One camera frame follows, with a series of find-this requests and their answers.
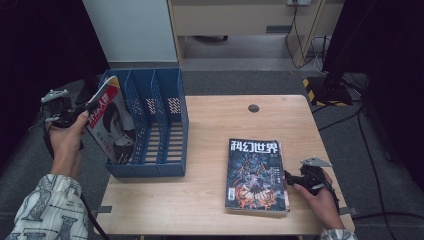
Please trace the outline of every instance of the left hand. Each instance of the left hand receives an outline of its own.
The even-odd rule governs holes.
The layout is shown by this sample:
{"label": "left hand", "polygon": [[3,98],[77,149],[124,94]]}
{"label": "left hand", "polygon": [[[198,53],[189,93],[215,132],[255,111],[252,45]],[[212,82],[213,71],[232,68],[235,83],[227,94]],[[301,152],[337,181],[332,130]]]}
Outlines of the left hand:
{"label": "left hand", "polygon": [[51,127],[50,141],[54,152],[52,174],[60,174],[76,179],[79,172],[81,154],[79,153],[81,134],[88,122],[88,112],[78,116],[77,121],[69,128]]}

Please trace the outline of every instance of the desk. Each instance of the desk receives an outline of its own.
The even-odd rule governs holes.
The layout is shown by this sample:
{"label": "desk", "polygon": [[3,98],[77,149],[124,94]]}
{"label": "desk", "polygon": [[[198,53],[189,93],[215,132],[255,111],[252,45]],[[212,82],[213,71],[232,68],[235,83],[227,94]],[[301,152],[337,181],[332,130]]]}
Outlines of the desk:
{"label": "desk", "polygon": [[[131,235],[307,235],[319,222],[307,203],[288,188],[291,212],[282,218],[233,214],[225,210],[228,139],[276,139],[284,168],[298,174],[300,160],[329,161],[305,97],[299,95],[187,96],[190,118],[186,176],[123,179],[110,177],[98,222],[108,234]],[[256,104],[259,112],[248,106]],[[327,172],[346,203],[332,169]],[[350,215],[342,216],[354,230]]]}

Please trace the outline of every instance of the right hand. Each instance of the right hand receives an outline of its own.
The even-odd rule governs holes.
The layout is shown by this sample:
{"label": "right hand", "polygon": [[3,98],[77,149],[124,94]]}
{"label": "right hand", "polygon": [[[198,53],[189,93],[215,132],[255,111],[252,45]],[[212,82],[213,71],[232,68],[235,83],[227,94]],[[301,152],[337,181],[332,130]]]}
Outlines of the right hand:
{"label": "right hand", "polygon": [[[328,176],[327,172],[324,170],[323,172],[325,179],[332,184],[333,180]],[[338,214],[336,204],[334,204],[333,196],[325,187],[322,188],[316,196],[312,195],[299,184],[295,184],[294,188],[305,198],[315,216],[321,221],[326,229],[345,229]]]}

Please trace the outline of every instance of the black cable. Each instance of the black cable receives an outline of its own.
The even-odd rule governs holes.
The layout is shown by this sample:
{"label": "black cable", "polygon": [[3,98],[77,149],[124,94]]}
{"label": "black cable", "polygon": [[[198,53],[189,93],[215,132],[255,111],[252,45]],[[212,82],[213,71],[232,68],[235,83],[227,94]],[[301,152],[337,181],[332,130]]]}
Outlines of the black cable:
{"label": "black cable", "polygon": [[362,140],[364,141],[365,147],[367,149],[368,157],[370,159],[370,163],[371,163],[371,166],[372,166],[372,170],[374,172],[374,177],[375,177],[375,181],[376,181],[376,184],[377,184],[378,197],[379,197],[379,200],[380,200],[381,210],[383,212],[384,222],[386,223],[386,227],[387,227],[387,230],[390,233],[390,236],[393,239],[396,240],[396,237],[393,234],[392,229],[391,229],[390,224],[389,224],[389,221],[387,219],[386,208],[384,206],[383,195],[382,195],[381,187],[380,187],[380,180],[378,178],[377,170],[376,170],[376,167],[375,167],[375,164],[374,164],[374,159],[371,156],[371,151],[370,151],[370,148],[368,146],[367,139],[365,138],[364,130],[362,129],[361,117],[360,117],[359,111],[358,111],[357,119],[358,119],[358,125],[359,125],[359,130],[361,132]]}
{"label": "black cable", "polygon": [[356,80],[356,78],[353,76],[352,73],[349,73],[350,77],[353,79],[353,81],[358,84],[361,88],[366,88],[364,85],[362,85],[360,82],[358,82],[358,80]]}
{"label": "black cable", "polygon": [[43,108],[44,108],[44,105],[42,104],[41,107],[40,107],[39,113],[38,113],[40,115],[40,118],[38,119],[38,121],[34,125],[32,125],[31,127],[28,128],[28,132],[31,132],[36,127],[39,127],[39,126],[41,126],[41,124],[45,123],[46,118],[43,115]]}
{"label": "black cable", "polygon": [[347,78],[344,77],[344,75],[342,76],[341,83],[353,89],[360,97],[362,97],[362,95],[364,95],[365,93],[365,90],[363,88],[358,87],[355,84],[349,82]]}
{"label": "black cable", "polygon": [[413,213],[404,213],[404,212],[373,213],[373,214],[368,214],[368,215],[364,215],[364,216],[352,217],[352,219],[353,220],[362,220],[362,219],[366,219],[366,218],[381,217],[383,214],[385,214],[386,216],[405,216],[405,217],[413,217],[413,218],[418,218],[418,219],[424,220],[424,216],[422,216],[422,215],[413,214]]}
{"label": "black cable", "polygon": [[367,78],[365,79],[365,88],[368,88],[370,84],[370,77],[367,75]]}
{"label": "black cable", "polygon": [[320,107],[320,108],[318,108],[318,109],[316,109],[316,110],[312,111],[312,114],[314,114],[314,113],[316,113],[316,112],[318,112],[318,111],[320,111],[320,110],[322,110],[322,109],[324,109],[324,108],[326,108],[326,107],[328,107],[328,106],[330,106],[330,105],[325,105],[325,106],[323,106],[323,107]]}
{"label": "black cable", "polygon": [[321,52],[321,62],[324,66],[324,60],[325,60],[325,47],[327,45],[327,35],[324,36],[324,41],[322,42],[322,52]]}
{"label": "black cable", "polygon": [[309,60],[306,60],[306,59],[305,59],[305,57],[303,56],[303,55],[304,55],[304,52],[303,52],[303,49],[302,49],[302,42],[300,41],[300,36],[299,36],[299,33],[297,32],[297,27],[296,27],[297,6],[298,6],[297,0],[293,0],[294,16],[293,16],[292,23],[291,23],[291,25],[290,25],[290,32],[291,32],[291,29],[293,29],[293,28],[294,28],[294,31],[295,31],[295,33],[296,33],[296,37],[297,37],[297,41],[299,42],[299,48],[300,48],[300,52],[301,52],[301,54],[302,54],[302,59],[303,59],[303,61],[304,61],[304,63],[303,63],[303,65],[302,65],[302,66],[300,66],[300,67],[296,66],[296,64],[294,63],[293,55],[292,55],[292,54],[291,54],[291,52],[290,52],[289,43],[288,43],[288,37],[289,37],[289,35],[290,35],[290,32],[289,32],[289,33],[287,33],[287,35],[286,35],[286,37],[285,37],[285,42],[286,42],[286,48],[287,48],[287,51],[288,51],[288,53],[289,53],[289,55],[290,55],[290,58],[291,58],[291,60],[292,60],[292,63],[293,63],[293,65],[294,65],[294,67],[295,67],[296,69],[300,69],[300,68],[302,68],[303,66],[305,66],[307,63],[309,63],[310,61],[312,61],[312,59],[314,59],[314,57],[312,57],[312,58],[311,58],[311,59],[309,59]]}
{"label": "black cable", "polygon": [[96,218],[94,217],[94,215],[91,213],[90,209],[88,208],[88,204],[85,201],[84,196],[81,193],[81,200],[84,203],[85,208],[87,209],[87,214],[88,214],[88,218],[90,219],[91,223],[93,224],[93,226],[97,229],[97,231],[99,231],[99,234],[103,237],[103,239],[105,240],[109,240],[110,238],[108,237],[108,235],[103,231],[102,227],[99,225],[99,223],[97,222]]}
{"label": "black cable", "polygon": [[311,44],[311,48],[312,48],[312,51],[308,50],[306,52],[306,57],[308,57],[308,54],[309,53],[312,53],[312,56],[309,56],[309,57],[315,57],[315,47],[314,47],[314,44]]}
{"label": "black cable", "polygon": [[[315,36],[315,37],[312,38],[311,42],[315,41],[315,39],[318,39],[318,38],[327,38],[327,37],[326,36],[325,37]],[[311,44],[311,48],[312,48],[312,51],[311,50],[308,50],[308,53],[313,53],[313,55],[315,56],[314,44]],[[322,49],[320,53],[322,53],[322,52],[327,52],[327,50]]]}
{"label": "black cable", "polygon": [[[45,103],[41,104],[40,107],[40,120],[45,120],[46,117],[44,116],[44,108],[45,108]],[[49,128],[47,129],[46,124],[41,123],[41,128],[43,129],[43,138],[46,144],[47,149],[50,152],[50,155],[54,158],[53,156],[53,148],[51,147],[51,142],[50,142],[50,128],[51,128],[52,124],[49,126]],[[101,226],[99,225],[99,223],[97,222],[96,218],[93,216],[93,214],[90,211],[90,208],[88,207],[87,202],[85,201],[85,198],[83,196],[83,194],[81,193],[81,201],[83,202],[85,208],[87,209],[87,215],[88,218],[90,219],[91,223],[93,224],[93,226],[97,229],[97,231],[99,232],[99,234],[103,237],[103,239],[105,240],[109,240],[110,238],[107,236],[107,234],[103,231],[103,229],[101,228]]]}
{"label": "black cable", "polygon": [[334,126],[334,125],[336,125],[336,124],[338,124],[338,123],[342,123],[342,122],[345,122],[345,121],[347,121],[347,120],[349,120],[349,119],[352,119],[352,118],[354,118],[355,116],[356,116],[356,114],[358,114],[363,108],[365,107],[365,105],[363,104],[359,109],[358,109],[358,111],[356,111],[354,114],[352,114],[352,115],[350,115],[350,116],[347,116],[347,117],[345,117],[345,118],[343,118],[343,119],[341,119],[341,120],[339,120],[339,121],[336,121],[336,122],[333,122],[333,123],[331,123],[331,124],[328,124],[327,126],[325,126],[325,127],[322,127],[322,128],[319,128],[318,129],[318,131],[322,131],[322,130],[325,130],[325,129],[327,129],[327,128],[330,128],[330,127],[332,127],[332,126]]}

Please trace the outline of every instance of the gray carpet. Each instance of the gray carpet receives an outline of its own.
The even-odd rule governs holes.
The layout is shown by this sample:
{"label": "gray carpet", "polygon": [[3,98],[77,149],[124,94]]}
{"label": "gray carpet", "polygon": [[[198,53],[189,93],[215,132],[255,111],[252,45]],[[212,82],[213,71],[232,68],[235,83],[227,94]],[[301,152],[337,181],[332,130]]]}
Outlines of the gray carpet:
{"label": "gray carpet", "polygon": [[[318,76],[317,72],[183,72],[186,95],[238,95],[238,94],[301,94],[306,96],[302,80]],[[64,86],[72,93],[78,92],[82,81]],[[354,99],[358,95],[351,91]],[[354,114],[362,103],[349,107],[311,106],[318,128]],[[388,162],[379,137],[364,112],[360,114],[361,125],[369,144],[376,172],[381,184],[383,201],[388,212],[414,213],[424,216],[424,193],[411,181],[401,163]],[[375,174],[366,151],[356,117],[320,131],[325,148],[334,164],[336,175],[350,207],[355,207],[358,216],[380,213]],[[83,137],[85,160],[79,181],[83,194],[92,209],[100,206],[109,177],[105,169],[106,156],[93,139]],[[25,196],[31,192],[38,180],[49,171],[52,160],[48,154],[40,129],[27,134],[17,147],[6,173],[0,178],[0,239],[13,228],[14,214]],[[424,220],[394,215],[388,217],[390,229],[397,239],[423,239]],[[382,217],[355,220],[359,239],[391,239]],[[134,239],[132,236],[111,236],[112,239]],[[89,239],[101,239],[93,231]],[[146,239],[161,239],[149,236]]]}

